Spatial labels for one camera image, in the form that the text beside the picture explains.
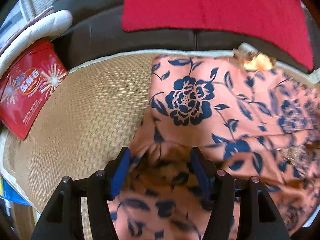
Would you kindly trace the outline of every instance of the blue gripper pad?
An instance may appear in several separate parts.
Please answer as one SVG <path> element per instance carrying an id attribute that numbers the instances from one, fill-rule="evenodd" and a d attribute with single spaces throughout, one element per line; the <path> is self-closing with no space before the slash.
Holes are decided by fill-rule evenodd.
<path id="1" fill-rule="evenodd" d="M 206 165 L 206 162 L 208 161 L 205 160 L 198 147 L 193 147 L 191 149 L 190 160 L 195 172 L 195 176 L 202 190 L 202 194 L 210 199 L 211 187 L 215 180 L 215 165 L 213 163 L 211 163 L 211 165 Z"/>
<path id="2" fill-rule="evenodd" d="M 129 169 L 130 154 L 130 149 L 127 147 L 123 147 L 117 159 L 115 160 L 115 163 L 113 163 L 113 165 L 117 165 L 117 168 L 114 172 L 113 177 L 111 178 L 110 196 L 112 199 L 120 194 Z"/>

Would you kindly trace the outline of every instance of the folded cloth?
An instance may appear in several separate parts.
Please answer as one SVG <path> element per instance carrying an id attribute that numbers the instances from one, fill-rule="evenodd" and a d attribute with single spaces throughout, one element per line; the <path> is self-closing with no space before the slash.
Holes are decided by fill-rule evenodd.
<path id="1" fill-rule="evenodd" d="M 247 34 L 278 46 L 308 70 L 313 68 L 300 0 L 124 0 L 122 28 L 190 28 Z"/>
<path id="2" fill-rule="evenodd" d="M 305 147 L 319 140 L 316 89 L 279 69 L 248 72 L 234 58 L 162 55 L 149 98 L 129 146 L 132 171 L 108 203 L 120 240 L 202 238 L 214 203 L 194 175 L 194 146 L 234 178 L 259 176 L 290 234 L 319 204 L 320 150 Z M 284 154 L 292 146 L 298 154 Z M 237 199 L 229 239 L 239 212 Z"/>

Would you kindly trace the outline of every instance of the metal screw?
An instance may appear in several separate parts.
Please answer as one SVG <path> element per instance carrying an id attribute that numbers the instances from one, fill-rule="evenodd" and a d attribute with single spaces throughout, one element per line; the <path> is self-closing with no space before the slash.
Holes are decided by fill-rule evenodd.
<path id="1" fill-rule="evenodd" d="M 70 180 L 70 177 L 69 176 L 63 176 L 61 180 L 62 180 L 63 183 L 67 183 Z"/>
<path id="2" fill-rule="evenodd" d="M 219 176 L 223 177 L 223 176 L 226 174 L 226 172 L 225 172 L 224 170 L 218 170 L 218 171 L 217 171 L 217 174 L 218 174 Z"/>
<path id="3" fill-rule="evenodd" d="M 256 176 L 251 177 L 251 180 L 252 180 L 254 183 L 258 183 L 258 182 L 259 182 L 259 178 L 256 177 Z"/>
<path id="4" fill-rule="evenodd" d="M 98 170 L 96 171 L 96 176 L 97 177 L 102 177 L 104 175 L 104 170 Z"/>

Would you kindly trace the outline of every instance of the red towel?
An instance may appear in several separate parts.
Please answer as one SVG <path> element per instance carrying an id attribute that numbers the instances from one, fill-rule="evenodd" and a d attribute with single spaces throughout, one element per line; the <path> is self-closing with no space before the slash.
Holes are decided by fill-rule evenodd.
<path id="1" fill-rule="evenodd" d="M 224 30 L 267 40 L 313 68 L 300 0 L 124 0 L 125 31 Z"/>

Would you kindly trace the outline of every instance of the orange oval logo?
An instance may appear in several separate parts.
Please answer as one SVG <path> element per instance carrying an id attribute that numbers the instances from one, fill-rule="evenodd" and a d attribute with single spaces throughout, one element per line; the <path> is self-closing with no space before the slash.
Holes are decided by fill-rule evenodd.
<path id="1" fill-rule="evenodd" d="M 32 93 L 38 86 L 40 81 L 40 72 L 37 68 L 28 69 L 22 76 L 19 84 L 19 91 L 22 95 Z"/>

